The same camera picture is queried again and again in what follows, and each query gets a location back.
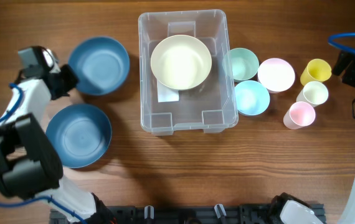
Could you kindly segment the cream cup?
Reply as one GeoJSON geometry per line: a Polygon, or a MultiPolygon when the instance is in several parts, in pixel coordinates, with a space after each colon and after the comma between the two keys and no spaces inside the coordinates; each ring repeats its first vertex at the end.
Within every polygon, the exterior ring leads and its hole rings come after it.
{"type": "Polygon", "coordinates": [[[308,82],[300,91],[296,101],[302,101],[310,104],[312,107],[322,105],[327,101],[329,91],[327,87],[321,82],[308,82]]]}

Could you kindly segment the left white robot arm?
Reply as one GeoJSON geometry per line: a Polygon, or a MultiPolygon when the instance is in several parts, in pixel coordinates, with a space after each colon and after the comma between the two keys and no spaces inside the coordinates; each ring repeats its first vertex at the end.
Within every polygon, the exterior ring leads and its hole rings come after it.
{"type": "Polygon", "coordinates": [[[39,119],[51,100],[67,96],[78,79],[69,65],[35,65],[19,72],[9,84],[13,96],[0,118],[0,193],[18,197],[14,208],[44,202],[71,223],[107,223],[114,216],[93,193],[64,176],[62,162],[42,130],[39,119]]]}

